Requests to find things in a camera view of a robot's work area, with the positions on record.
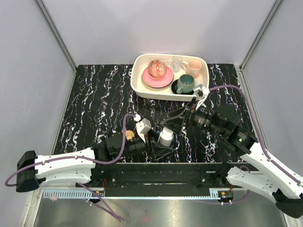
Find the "white pill bottle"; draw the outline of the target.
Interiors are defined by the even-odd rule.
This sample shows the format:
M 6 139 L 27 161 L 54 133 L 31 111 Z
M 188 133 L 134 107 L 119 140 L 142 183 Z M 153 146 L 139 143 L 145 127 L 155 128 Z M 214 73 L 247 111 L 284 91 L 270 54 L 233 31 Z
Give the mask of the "white pill bottle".
M 171 131 L 167 127 L 164 127 L 159 134 L 158 143 L 163 146 L 169 147 L 171 145 L 172 140 L 173 140 L 173 131 Z

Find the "cream plate under pink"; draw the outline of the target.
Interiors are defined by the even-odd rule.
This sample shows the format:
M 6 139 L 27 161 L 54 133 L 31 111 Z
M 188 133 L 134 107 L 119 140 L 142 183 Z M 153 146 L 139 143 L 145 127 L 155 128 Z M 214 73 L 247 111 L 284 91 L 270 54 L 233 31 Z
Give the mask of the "cream plate under pink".
M 143 79 L 141 79 L 141 81 L 142 81 L 142 84 L 143 84 L 147 89 L 152 90 L 152 91 L 163 91 L 163 90 L 165 90 L 165 89 L 167 89 L 167 88 L 169 88 L 169 87 L 171 86 L 171 83 L 170 83 L 170 84 L 168 84 L 168 85 L 165 86 L 165 87 L 151 87 L 151 86 L 149 86 Z

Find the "black saucer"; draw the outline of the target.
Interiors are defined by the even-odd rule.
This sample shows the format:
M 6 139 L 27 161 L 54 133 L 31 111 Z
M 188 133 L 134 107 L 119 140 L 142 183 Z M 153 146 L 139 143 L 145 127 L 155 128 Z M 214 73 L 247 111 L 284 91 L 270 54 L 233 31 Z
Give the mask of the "black saucer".
M 177 80 L 173 81 L 172 84 L 171 84 L 171 91 L 173 94 L 176 94 L 178 95 L 177 93 Z M 194 91 L 192 90 L 191 92 L 189 93 L 180 93 L 181 95 L 193 95 L 194 94 Z

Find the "pink ceramic mug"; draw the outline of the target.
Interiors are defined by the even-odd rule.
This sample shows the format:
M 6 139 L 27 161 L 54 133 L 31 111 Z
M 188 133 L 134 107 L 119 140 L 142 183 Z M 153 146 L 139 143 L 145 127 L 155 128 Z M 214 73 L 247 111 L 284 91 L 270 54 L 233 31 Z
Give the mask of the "pink ceramic mug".
M 182 63 L 182 66 L 186 74 L 191 75 L 193 78 L 196 79 L 200 74 L 202 63 L 197 60 L 190 60 L 190 61 L 184 61 Z

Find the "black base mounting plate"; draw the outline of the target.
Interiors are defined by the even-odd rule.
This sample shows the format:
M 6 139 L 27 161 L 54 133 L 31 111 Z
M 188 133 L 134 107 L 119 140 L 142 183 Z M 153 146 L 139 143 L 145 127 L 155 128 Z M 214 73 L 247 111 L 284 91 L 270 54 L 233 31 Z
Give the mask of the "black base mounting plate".
M 112 197 L 202 197 L 230 188 L 225 163 L 118 163 L 92 169 L 91 188 Z

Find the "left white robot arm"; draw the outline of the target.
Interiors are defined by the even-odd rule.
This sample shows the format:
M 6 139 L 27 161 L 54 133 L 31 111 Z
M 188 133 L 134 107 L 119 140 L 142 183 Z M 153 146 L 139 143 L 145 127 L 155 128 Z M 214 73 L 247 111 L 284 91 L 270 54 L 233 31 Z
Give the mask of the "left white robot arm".
M 98 187 L 102 183 L 102 175 L 97 170 L 100 162 L 108 163 L 120 153 L 124 157 L 146 153 L 149 159 L 158 161 L 173 153 L 172 140 L 173 132 L 166 128 L 139 136 L 127 130 L 126 133 L 114 133 L 105 142 L 77 151 L 74 155 L 38 156 L 33 150 L 27 151 L 17 163 L 16 192 L 69 183 L 88 183 L 91 187 Z

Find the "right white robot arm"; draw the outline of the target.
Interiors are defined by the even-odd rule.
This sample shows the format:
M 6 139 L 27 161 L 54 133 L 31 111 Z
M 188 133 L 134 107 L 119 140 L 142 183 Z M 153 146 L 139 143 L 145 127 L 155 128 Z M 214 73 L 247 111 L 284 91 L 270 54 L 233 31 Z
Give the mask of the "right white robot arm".
M 286 215 L 302 217 L 303 177 L 274 157 L 253 133 L 240 127 L 239 120 L 240 115 L 230 105 L 222 105 L 211 114 L 188 104 L 169 113 L 161 124 L 176 134 L 190 126 L 213 132 L 227 149 L 264 175 L 259 177 L 226 165 L 215 175 L 219 187 L 231 184 L 246 188 L 272 201 Z

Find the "orange patterned bowl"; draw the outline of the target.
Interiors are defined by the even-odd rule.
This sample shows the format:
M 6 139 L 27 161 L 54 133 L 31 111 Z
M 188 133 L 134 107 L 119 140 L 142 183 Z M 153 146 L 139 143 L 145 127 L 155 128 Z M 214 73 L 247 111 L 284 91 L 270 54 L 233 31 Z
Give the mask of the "orange patterned bowl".
M 161 60 L 152 60 L 148 64 L 148 73 L 156 79 L 161 79 L 167 72 L 166 64 Z

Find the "white rectangular dish tub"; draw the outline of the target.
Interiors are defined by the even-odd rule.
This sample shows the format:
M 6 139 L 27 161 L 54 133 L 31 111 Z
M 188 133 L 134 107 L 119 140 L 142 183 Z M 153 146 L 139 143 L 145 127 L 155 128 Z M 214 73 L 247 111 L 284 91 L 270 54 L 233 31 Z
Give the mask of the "white rectangular dish tub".
M 161 60 L 168 67 L 171 66 L 173 54 L 142 54 L 134 62 L 133 70 L 131 73 L 130 81 L 131 87 L 134 92 L 143 98 L 149 99 L 158 99 L 158 100 L 166 100 L 166 101 L 182 101 L 189 102 L 195 95 L 181 95 L 181 94 L 173 94 L 171 91 L 171 86 L 163 91 L 152 91 L 147 89 L 142 84 L 142 73 L 145 68 L 148 67 L 149 62 L 152 60 Z M 197 60 L 202 63 L 202 68 L 199 74 L 199 77 L 195 79 L 195 85 L 202 84 L 204 87 L 209 87 L 210 78 L 209 78 L 209 70 L 206 62 L 199 57 L 196 56 L 186 56 L 181 55 L 182 61 L 190 61 Z

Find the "green ceramic mug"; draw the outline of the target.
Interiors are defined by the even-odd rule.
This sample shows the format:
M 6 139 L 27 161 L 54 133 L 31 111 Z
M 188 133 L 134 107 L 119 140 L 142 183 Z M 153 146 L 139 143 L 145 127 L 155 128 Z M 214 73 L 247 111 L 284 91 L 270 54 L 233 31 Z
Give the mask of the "green ceramic mug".
M 176 93 L 177 94 L 188 94 L 190 92 L 193 91 L 195 87 L 195 79 L 193 76 L 188 75 L 188 74 L 184 74 L 182 76 L 179 77 L 179 79 L 177 80 L 177 89 L 176 89 Z

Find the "clear drinking glass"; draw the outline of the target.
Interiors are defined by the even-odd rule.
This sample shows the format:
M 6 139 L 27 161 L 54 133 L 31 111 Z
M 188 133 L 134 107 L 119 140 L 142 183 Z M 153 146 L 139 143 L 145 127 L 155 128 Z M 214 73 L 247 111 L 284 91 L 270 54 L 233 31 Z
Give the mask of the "clear drinking glass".
M 181 66 L 182 66 L 182 57 L 180 55 L 173 56 L 171 62 L 172 71 L 178 73 Z

